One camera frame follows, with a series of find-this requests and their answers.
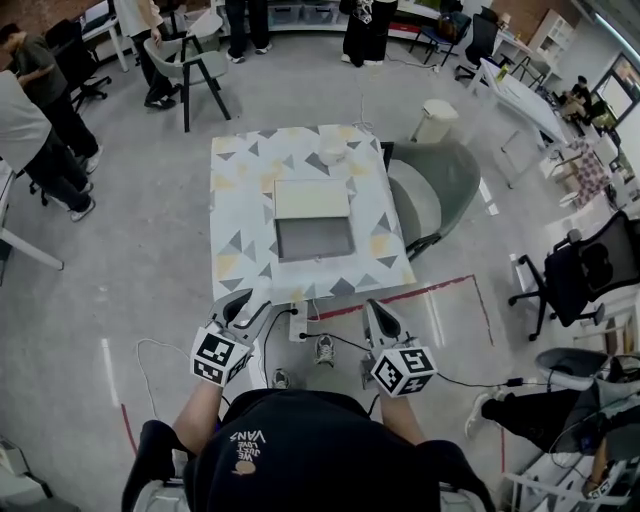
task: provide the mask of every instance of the white trash bin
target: white trash bin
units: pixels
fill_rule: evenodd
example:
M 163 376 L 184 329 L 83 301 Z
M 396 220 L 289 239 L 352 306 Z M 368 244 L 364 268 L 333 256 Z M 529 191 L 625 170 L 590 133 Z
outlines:
M 427 100 L 422 105 L 422 121 L 411 140 L 421 144 L 440 142 L 458 119 L 458 112 L 446 101 Z

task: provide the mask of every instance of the dark green shirt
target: dark green shirt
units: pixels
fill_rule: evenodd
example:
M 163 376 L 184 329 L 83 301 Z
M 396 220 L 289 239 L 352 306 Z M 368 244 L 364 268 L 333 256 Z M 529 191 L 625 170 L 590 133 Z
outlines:
M 13 54 L 13 58 L 20 75 L 28 75 L 53 64 L 50 73 L 29 82 L 24 88 L 29 99 L 38 107 L 46 107 L 66 90 L 67 80 L 44 38 L 28 34 L 22 46 Z

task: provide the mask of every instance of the patterned tablecloth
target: patterned tablecloth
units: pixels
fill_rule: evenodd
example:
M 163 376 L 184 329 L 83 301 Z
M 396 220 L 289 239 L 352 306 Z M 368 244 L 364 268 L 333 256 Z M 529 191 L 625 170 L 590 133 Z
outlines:
M 337 132 L 347 157 L 327 168 L 320 134 Z M 274 227 L 276 180 L 344 179 L 355 252 L 280 262 Z M 351 126 L 262 130 L 213 139 L 211 150 L 213 296 L 272 279 L 274 304 L 351 295 L 415 282 L 398 224 L 380 143 Z
M 596 156 L 590 141 L 580 137 L 571 142 L 568 147 L 582 153 L 582 156 L 574 162 L 578 169 L 575 177 L 579 189 L 576 191 L 578 196 L 573 200 L 573 203 L 580 209 L 602 192 L 611 180 Z

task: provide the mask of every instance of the black hair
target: black hair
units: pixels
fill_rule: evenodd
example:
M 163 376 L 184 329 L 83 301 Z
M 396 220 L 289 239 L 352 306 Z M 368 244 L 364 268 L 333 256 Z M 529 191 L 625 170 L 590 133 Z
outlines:
M 11 34 L 17 34 L 18 32 L 22 32 L 20 27 L 15 23 L 9 23 L 4 27 L 0 28 L 0 44 L 4 44 L 9 40 L 9 36 Z

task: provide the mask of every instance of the chair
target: chair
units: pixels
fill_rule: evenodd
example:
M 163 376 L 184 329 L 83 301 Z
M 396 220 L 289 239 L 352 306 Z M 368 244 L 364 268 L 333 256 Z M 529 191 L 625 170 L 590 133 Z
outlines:
M 533 89 L 534 85 L 540 84 L 545 81 L 547 75 L 551 72 L 551 66 L 544 60 L 532 59 L 530 55 L 527 55 L 520 61 L 515 69 L 511 72 L 513 76 L 516 76 L 516 71 L 522 68 L 522 74 L 520 75 L 520 81 L 524 78 L 525 73 L 533 78 L 533 82 L 529 86 Z
M 547 305 L 553 309 L 551 319 L 558 318 L 564 327 L 578 319 L 593 320 L 598 325 L 604 317 L 604 304 L 593 313 L 583 313 L 589 302 L 601 295 L 640 283 L 640 220 L 629 220 L 623 211 L 616 212 L 605 226 L 587 240 L 577 229 L 553 247 L 544 261 L 544 277 L 526 254 L 526 264 L 538 289 L 509 298 L 513 306 L 518 300 L 540 297 L 536 331 L 529 335 L 535 341 L 542 329 Z
M 197 54 L 188 55 L 188 44 L 193 43 Z M 226 74 L 227 60 L 220 52 L 202 52 L 200 42 L 195 36 L 185 37 L 181 40 L 163 41 L 158 48 L 151 39 L 144 42 L 144 48 L 151 57 L 158 71 L 167 78 L 177 78 L 182 81 L 182 103 L 184 104 L 184 131 L 189 132 L 189 89 L 192 85 L 207 82 L 211 93 L 215 98 L 225 119 L 231 119 L 227 107 L 222 102 L 218 91 L 220 85 L 216 78 Z M 180 52 L 179 62 L 168 62 L 166 59 Z
M 79 22 L 62 20 L 44 37 L 69 83 L 69 91 L 80 90 L 72 100 L 72 103 L 76 104 L 76 112 L 87 98 L 99 97 L 103 100 L 107 98 L 107 93 L 102 92 L 98 87 L 105 83 L 110 84 L 111 77 L 106 76 L 90 84 L 85 83 L 95 78 L 93 74 L 98 69 L 98 63 L 82 41 L 82 27 Z
M 427 63 L 427 61 L 435 52 L 440 50 L 440 46 L 447 45 L 449 46 L 449 49 L 447 50 L 447 53 L 444 56 L 444 60 L 441 64 L 441 66 L 444 66 L 445 62 L 447 62 L 447 59 L 449 58 L 449 55 L 451 55 L 451 52 L 453 51 L 453 47 L 457 46 L 460 41 L 464 39 L 464 36 L 467 35 L 469 27 L 471 26 L 471 18 L 469 18 L 469 16 L 460 12 L 455 12 L 454 14 L 457 18 L 457 21 L 460 22 L 460 27 L 458 28 L 456 37 L 453 40 L 447 40 L 440 37 L 437 33 L 437 27 L 422 27 L 420 29 L 420 32 L 418 32 L 418 35 L 416 35 L 416 38 L 413 40 L 411 48 L 409 49 L 409 53 L 413 51 L 413 47 L 418 42 L 420 34 L 424 34 L 429 39 L 429 48 L 427 49 L 427 53 L 424 58 L 424 64 Z
M 455 141 L 386 143 L 383 149 L 407 255 L 413 260 L 460 221 L 480 186 L 480 168 Z
M 491 55 L 493 55 L 493 48 L 498 35 L 498 15 L 490 9 L 485 9 L 485 11 L 483 11 L 485 16 L 481 14 L 473 15 L 473 40 L 464 51 L 467 60 L 474 65 L 476 69 L 469 69 L 462 65 L 457 66 L 455 69 L 455 79 L 458 82 L 462 79 L 470 80 L 476 75 L 476 71 L 480 68 L 480 59 L 494 62 Z

